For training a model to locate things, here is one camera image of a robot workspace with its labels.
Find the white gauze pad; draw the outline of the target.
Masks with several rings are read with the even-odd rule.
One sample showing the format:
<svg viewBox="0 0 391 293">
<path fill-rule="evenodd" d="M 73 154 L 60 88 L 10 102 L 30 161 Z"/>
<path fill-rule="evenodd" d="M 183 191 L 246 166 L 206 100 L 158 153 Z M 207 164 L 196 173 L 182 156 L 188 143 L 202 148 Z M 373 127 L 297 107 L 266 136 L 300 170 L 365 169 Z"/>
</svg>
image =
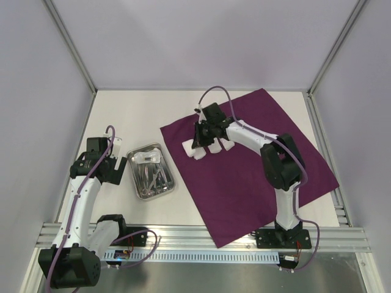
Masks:
<svg viewBox="0 0 391 293">
<path fill-rule="evenodd" d="M 204 148 L 196 148 L 195 150 L 194 150 L 194 155 L 193 155 L 193 158 L 195 159 L 195 160 L 200 160 L 200 159 L 202 159 L 203 157 L 205 157 L 206 156 L 206 151 L 205 151 L 205 149 Z"/>
<path fill-rule="evenodd" d="M 220 139 L 220 142 L 226 151 L 231 150 L 235 146 L 235 143 L 230 140 Z"/>
<path fill-rule="evenodd" d="M 193 157 L 196 153 L 196 150 L 192 148 L 193 141 L 193 139 L 189 139 L 181 143 L 187 157 Z"/>
<path fill-rule="evenodd" d="M 222 147 L 219 144 L 219 142 L 217 142 L 217 143 L 214 143 L 212 145 L 209 145 L 208 149 L 209 149 L 210 153 L 216 154 L 216 153 L 219 153 L 222 150 Z"/>
</svg>

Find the stainless steel tray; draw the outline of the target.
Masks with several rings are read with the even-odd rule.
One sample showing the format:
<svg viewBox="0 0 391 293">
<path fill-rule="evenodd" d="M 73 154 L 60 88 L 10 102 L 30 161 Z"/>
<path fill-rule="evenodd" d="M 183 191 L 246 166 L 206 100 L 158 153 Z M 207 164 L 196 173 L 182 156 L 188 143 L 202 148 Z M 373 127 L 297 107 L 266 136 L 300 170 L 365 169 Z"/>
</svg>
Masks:
<svg viewBox="0 0 391 293">
<path fill-rule="evenodd" d="M 176 182 L 159 143 L 131 150 L 126 158 L 140 200 L 154 200 L 174 191 Z"/>
</svg>

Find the packaged blade pouch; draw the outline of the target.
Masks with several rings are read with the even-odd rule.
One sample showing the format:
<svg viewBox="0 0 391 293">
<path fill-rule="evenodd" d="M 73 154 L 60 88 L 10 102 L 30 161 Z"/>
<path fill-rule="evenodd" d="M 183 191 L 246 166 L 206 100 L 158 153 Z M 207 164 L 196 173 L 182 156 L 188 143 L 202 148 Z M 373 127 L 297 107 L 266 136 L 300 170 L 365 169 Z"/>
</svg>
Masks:
<svg viewBox="0 0 391 293">
<path fill-rule="evenodd" d="M 133 156 L 133 161 L 136 164 L 159 164 L 161 156 L 143 156 L 142 152 L 138 152 Z"/>
<path fill-rule="evenodd" d="M 149 150 L 149 151 L 144 151 L 142 152 L 142 155 L 143 156 L 161 156 L 162 152 L 159 148 L 154 148 L 152 150 Z"/>
</svg>

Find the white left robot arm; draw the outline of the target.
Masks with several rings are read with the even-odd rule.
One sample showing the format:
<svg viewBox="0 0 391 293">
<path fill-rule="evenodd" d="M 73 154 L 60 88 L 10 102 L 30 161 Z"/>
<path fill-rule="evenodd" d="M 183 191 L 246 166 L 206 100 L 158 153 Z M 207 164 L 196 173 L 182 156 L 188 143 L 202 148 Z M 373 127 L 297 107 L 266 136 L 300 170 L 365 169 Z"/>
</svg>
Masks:
<svg viewBox="0 0 391 293">
<path fill-rule="evenodd" d="M 46 277 L 45 290 L 92 287 L 98 283 L 101 259 L 113 243 L 127 240 L 122 215 L 104 215 L 92 233 L 90 219 L 104 183 L 119 185 L 126 159 L 119 157 L 122 139 L 90 137 L 86 151 L 70 167 L 70 198 L 64 220 L 50 248 L 40 251 L 38 263 Z"/>
</svg>

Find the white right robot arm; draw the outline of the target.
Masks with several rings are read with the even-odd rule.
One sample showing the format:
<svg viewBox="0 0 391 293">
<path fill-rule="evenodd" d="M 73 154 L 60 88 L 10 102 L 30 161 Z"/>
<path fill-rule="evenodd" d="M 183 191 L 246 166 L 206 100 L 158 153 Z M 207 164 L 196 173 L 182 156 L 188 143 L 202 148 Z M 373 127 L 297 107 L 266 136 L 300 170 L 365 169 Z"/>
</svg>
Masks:
<svg viewBox="0 0 391 293">
<path fill-rule="evenodd" d="M 275 239 L 280 246 L 290 247 L 298 239 L 295 229 L 303 223 L 298 216 L 298 190 L 308 180 L 292 136 L 261 131 L 237 119 L 235 114 L 228 117 L 217 103 L 198 106 L 195 112 L 198 121 L 194 124 L 191 156 L 201 159 L 206 155 L 204 148 L 218 153 L 223 148 L 231 149 L 235 143 L 260 155 L 266 179 L 276 193 Z"/>
</svg>

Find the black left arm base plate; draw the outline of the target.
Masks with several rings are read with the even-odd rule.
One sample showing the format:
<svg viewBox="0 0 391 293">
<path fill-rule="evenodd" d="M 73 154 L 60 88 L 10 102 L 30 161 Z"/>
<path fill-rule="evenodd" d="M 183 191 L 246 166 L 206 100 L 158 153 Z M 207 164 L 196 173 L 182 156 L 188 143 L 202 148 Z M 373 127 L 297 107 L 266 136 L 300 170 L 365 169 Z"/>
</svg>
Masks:
<svg viewBox="0 0 391 293">
<path fill-rule="evenodd" d="M 143 226 L 131 226 L 121 231 L 111 245 L 130 248 L 146 247 L 147 240 L 152 240 L 155 243 L 155 237 L 151 231 L 147 231 L 147 228 Z"/>
</svg>

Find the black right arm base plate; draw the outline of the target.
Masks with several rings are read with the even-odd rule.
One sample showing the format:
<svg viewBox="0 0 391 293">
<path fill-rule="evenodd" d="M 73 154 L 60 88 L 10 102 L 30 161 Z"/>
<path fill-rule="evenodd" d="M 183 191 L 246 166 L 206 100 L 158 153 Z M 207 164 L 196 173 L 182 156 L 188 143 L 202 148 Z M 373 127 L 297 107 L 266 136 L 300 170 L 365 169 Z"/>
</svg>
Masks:
<svg viewBox="0 0 391 293">
<path fill-rule="evenodd" d="M 311 249 L 312 243 L 309 231 L 303 229 L 302 222 L 299 222 L 290 230 L 283 229 L 277 222 L 274 228 L 260 228 L 250 234 L 255 238 L 256 246 L 259 249 Z"/>
</svg>

